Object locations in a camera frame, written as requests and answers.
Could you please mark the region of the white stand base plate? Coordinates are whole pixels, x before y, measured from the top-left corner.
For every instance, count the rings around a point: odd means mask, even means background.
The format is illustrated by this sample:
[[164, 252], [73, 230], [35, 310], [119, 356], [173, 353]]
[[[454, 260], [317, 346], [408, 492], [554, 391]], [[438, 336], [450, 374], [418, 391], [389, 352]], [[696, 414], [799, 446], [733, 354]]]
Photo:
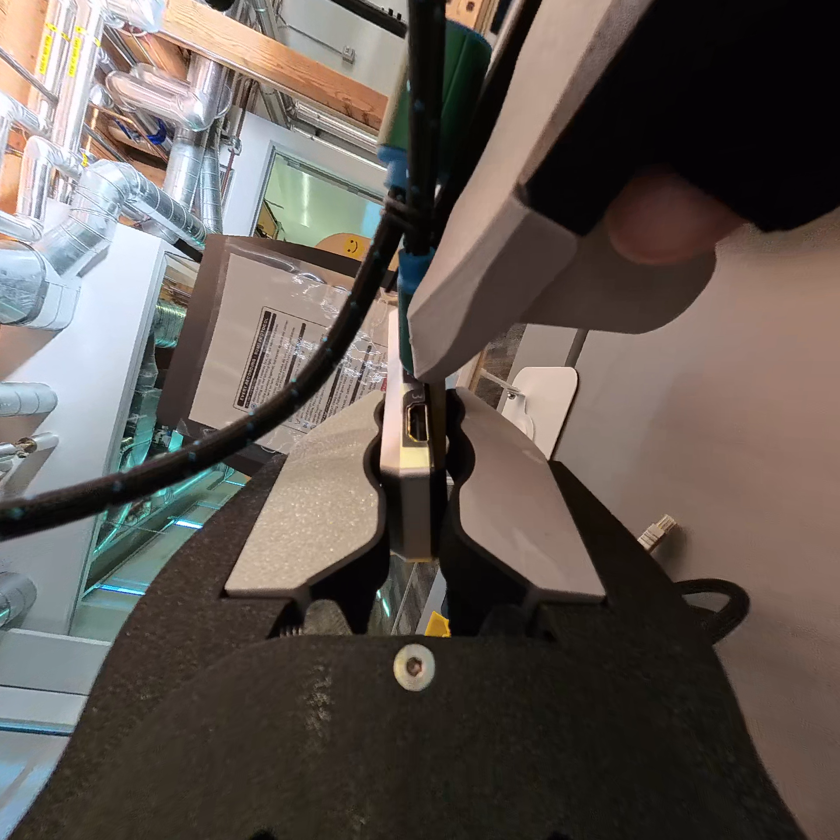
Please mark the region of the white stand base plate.
[[577, 370], [573, 366], [529, 366], [512, 382], [486, 370], [479, 375], [502, 388], [499, 412], [551, 460], [578, 391]]

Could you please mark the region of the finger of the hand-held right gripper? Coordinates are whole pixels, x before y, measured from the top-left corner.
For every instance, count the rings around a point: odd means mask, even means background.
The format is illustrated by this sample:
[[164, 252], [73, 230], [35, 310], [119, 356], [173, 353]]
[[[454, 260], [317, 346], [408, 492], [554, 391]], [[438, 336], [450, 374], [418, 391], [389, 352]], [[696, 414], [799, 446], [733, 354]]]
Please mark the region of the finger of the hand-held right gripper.
[[579, 236], [531, 209], [524, 185], [650, 4], [541, 2], [496, 125], [408, 309], [419, 381], [456, 372], [572, 261]]

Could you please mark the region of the person's right hand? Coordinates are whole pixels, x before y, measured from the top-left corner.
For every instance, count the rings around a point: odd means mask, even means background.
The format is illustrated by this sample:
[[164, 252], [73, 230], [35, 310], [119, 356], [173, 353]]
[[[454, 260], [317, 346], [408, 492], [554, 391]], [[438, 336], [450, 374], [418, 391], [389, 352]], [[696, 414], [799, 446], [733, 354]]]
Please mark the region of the person's right hand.
[[615, 251], [646, 266], [676, 265], [713, 253], [746, 224], [717, 198], [663, 167], [632, 178], [611, 201], [603, 222]]

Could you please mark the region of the black hdmi cable green plugs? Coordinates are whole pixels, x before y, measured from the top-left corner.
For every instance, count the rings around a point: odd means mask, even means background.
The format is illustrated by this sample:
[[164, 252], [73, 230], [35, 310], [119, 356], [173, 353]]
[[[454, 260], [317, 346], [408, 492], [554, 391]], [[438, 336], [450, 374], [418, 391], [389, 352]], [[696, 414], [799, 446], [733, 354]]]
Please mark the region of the black hdmi cable green plugs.
[[[433, 77], [442, 94], [445, 72], [445, 2], [408, 2], [408, 58], [412, 101], [420, 100], [415, 82], [422, 92], [432, 91]], [[423, 115], [419, 106], [409, 108], [410, 140], [408, 170], [410, 185], [406, 200], [388, 197], [385, 210], [375, 231], [371, 250], [363, 259], [354, 279], [348, 300], [336, 322], [322, 339], [313, 357], [290, 383], [267, 402], [249, 409], [243, 418], [210, 434], [198, 443], [185, 446], [168, 455], [154, 458], [128, 471], [119, 471], [80, 484], [47, 491], [29, 499], [15, 498], [2, 504], [2, 542], [22, 538], [76, 522], [118, 505], [153, 495], [174, 483], [203, 472], [235, 455], [245, 447], [273, 431], [312, 399], [335, 372], [350, 343], [371, 308], [380, 289], [387, 267], [401, 239], [406, 244], [437, 245], [445, 230], [448, 216], [464, 184], [444, 184], [431, 209], [430, 185], [414, 185], [411, 181], [418, 169], [431, 182], [433, 174], [432, 140], [443, 137], [442, 104], [437, 107], [439, 126], [432, 128], [431, 116]]]

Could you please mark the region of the silver hdmi port adapter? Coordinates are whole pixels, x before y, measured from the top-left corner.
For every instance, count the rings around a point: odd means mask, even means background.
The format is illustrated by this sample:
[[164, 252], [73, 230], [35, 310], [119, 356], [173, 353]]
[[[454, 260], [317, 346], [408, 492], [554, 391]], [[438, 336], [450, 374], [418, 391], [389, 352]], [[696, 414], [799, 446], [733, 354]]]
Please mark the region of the silver hdmi port adapter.
[[387, 327], [380, 472], [391, 548], [408, 562], [428, 562], [438, 555], [447, 502], [445, 384], [424, 384], [404, 369], [397, 309]]

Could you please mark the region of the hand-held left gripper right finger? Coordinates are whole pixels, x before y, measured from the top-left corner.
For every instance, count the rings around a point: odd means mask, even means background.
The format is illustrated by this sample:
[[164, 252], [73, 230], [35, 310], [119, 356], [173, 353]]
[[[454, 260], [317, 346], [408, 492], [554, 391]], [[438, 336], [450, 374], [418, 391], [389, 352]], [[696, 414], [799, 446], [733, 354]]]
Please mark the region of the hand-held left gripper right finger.
[[606, 592], [548, 460], [465, 388], [447, 392], [441, 571], [453, 621], [540, 605], [599, 606]]

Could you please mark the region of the cluster of silver ceiling pipes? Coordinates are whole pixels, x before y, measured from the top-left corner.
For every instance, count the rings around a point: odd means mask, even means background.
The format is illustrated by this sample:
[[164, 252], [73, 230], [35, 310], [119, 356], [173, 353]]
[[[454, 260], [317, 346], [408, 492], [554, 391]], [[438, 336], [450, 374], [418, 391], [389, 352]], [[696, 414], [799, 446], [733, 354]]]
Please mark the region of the cluster of silver ceiling pipes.
[[[14, 213], [2, 212], [1, 322], [61, 331], [81, 276], [110, 247], [119, 220], [202, 251], [223, 230], [219, 136], [232, 95], [229, 72], [203, 56], [185, 80], [148, 64], [123, 72], [102, 54], [108, 29], [155, 34], [166, 2], [49, 2], [27, 108], [2, 93], [2, 154], [12, 129], [27, 143]], [[140, 118], [142, 136], [169, 150], [162, 187], [133, 165], [88, 157], [82, 132], [105, 67], [105, 101]]]

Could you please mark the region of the laminated instruction sheet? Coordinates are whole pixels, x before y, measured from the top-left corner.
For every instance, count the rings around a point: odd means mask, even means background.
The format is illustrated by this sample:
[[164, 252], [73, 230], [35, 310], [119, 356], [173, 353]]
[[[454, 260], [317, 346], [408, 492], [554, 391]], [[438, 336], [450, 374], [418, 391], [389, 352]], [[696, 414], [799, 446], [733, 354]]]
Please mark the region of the laminated instruction sheet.
[[[323, 344], [347, 301], [360, 262], [320, 248], [301, 256], [235, 246], [188, 418], [220, 428], [288, 385]], [[287, 452], [303, 435], [368, 394], [383, 393], [392, 307], [378, 296], [317, 394], [260, 443]]]

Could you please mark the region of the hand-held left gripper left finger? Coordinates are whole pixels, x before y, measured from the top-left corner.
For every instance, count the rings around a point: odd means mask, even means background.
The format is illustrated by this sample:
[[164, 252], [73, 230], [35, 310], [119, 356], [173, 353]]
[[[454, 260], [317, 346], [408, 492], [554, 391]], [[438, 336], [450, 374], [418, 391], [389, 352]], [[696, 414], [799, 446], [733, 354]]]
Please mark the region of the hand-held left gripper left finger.
[[336, 602], [367, 621], [389, 571], [379, 473], [384, 394], [368, 394], [292, 449], [225, 584], [237, 599]]

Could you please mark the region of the wooden framed sign board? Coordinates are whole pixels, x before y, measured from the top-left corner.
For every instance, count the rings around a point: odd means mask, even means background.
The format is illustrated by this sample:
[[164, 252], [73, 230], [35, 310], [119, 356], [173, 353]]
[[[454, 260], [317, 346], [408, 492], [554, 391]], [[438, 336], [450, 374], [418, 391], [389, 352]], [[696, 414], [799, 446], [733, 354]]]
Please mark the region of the wooden framed sign board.
[[[353, 243], [354, 248], [351, 249], [349, 254], [330, 253], [357, 259], [357, 256], [364, 254], [370, 242], [366, 239], [356, 239]], [[294, 256], [301, 256], [302, 247], [305, 246], [268, 238], [227, 235], [213, 235], [207, 240], [203, 261], [196, 274], [192, 295], [186, 304], [183, 326], [178, 334], [171, 362], [165, 373], [163, 393], [158, 411], [161, 423], [180, 433], [186, 443], [195, 443], [219, 429], [204, 427], [191, 421], [188, 415], [193, 404], [197, 381], [203, 368], [221, 301], [227, 257], [237, 245], [245, 247], [248, 252], [260, 249], [280, 252], [284, 249], [284, 244], [290, 247], [288, 253]], [[387, 290], [395, 279], [396, 273], [388, 271], [385, 276], [385, 289], [378, 290], [375, 298], [382, 296], [389, 302], [392, 310], [396, 308], [396, 297], [388, 293]], [[275, 453], [288, 455], [299, 441], [292, 444], [288, 451], [282, 451], [264, 446], [260, 443], [260, 440], [257, 444], [244, 449], [237, 456], [229, 458], [227, 462], [230, 465], [242, 462], [245, 464], [243, 471], [251, 474], [256, 470], [256, 464], [265, 463]]]

